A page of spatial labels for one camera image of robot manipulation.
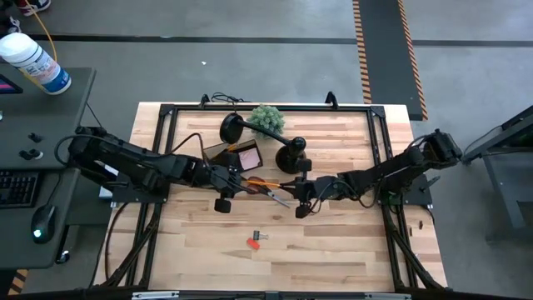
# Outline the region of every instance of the computer screen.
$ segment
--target computer screen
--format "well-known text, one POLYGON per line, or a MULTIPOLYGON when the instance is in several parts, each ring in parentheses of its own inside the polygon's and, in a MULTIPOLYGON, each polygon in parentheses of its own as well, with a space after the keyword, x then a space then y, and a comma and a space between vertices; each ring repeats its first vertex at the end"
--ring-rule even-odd
POLYGON ((0 75, 0 94, 12 93, 22 93, 22 89, 5 76, 0 75))

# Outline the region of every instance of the white bottle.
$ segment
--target white bottle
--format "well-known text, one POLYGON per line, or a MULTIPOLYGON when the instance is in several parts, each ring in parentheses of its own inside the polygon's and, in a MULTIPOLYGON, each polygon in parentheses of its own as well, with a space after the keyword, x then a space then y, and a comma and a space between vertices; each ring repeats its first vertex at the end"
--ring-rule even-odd
POLYGON ((70 75, 24 33, 0 39, 0 56, 50 95, 65 92, 72 83, 70 75))

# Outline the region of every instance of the keyboard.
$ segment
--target keyboard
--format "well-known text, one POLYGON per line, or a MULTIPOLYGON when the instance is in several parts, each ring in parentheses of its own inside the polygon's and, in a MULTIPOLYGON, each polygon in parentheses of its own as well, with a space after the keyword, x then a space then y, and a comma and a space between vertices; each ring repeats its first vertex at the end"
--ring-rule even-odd
POLYGON ((41 181, 41 172, 0 170, 0 209, 32 208, 41 181))

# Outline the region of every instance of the orange striped tape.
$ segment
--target orange striped tape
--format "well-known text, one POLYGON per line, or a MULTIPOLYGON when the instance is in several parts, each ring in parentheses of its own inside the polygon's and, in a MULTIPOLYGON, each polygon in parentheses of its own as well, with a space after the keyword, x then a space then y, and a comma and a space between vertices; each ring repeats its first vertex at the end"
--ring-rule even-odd
POLYGON ((371 89, 370 89, 370 80, 368 78, 368 65, 366 64, 365 37, 363 35, 363 26, 361 22, 361 11, 359 10, 359 0, 352 0, 352 4, 353 4, 353 17, 356 23, 357 53, 359 55, 359 68, 361 72, 363 102, 365 104, 370 104, 372 103, 372 95, 371 95, 371 89))
POLYGON ((407 25, 406 9, 403 6, 402 0, 398 0, 398 7, 400 8, 401 23, 403 25, 403 32, 406 35, 407 41, 407 51, 409 52, 409 57, 411 59, 413 75, 415 76, 416 89, 418 90, 418 98, 420 99, 420 106, 422 108, 422 120, 426 121, 428 118, 426 100, 424 99, 422 83, 420 81, 420 76, 418 75, 418 66, 416 65, 415 50, 413 49, 411 35, 409 34, 409 25, 407 25))

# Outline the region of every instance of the shoe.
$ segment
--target shoe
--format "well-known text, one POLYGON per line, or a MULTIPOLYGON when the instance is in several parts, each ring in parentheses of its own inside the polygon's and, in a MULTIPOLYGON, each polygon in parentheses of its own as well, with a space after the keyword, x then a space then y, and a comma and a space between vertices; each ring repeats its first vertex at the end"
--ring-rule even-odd
POLYGON ((28 17, 33 15, 33 12, 42 12, 43 10, 50 7, 50 4, 52 4, 52 0, 27 0, 30 5, 32 6, 33 10, 27 5, 26 0, 17 0, 17 7, 24 15, 24 17, 28 17))
POLYGON ((22 30, 20 28, 20 21, 13 17, 9 17, 9 20, 7 21, 7 33, 21 33, 22 30))

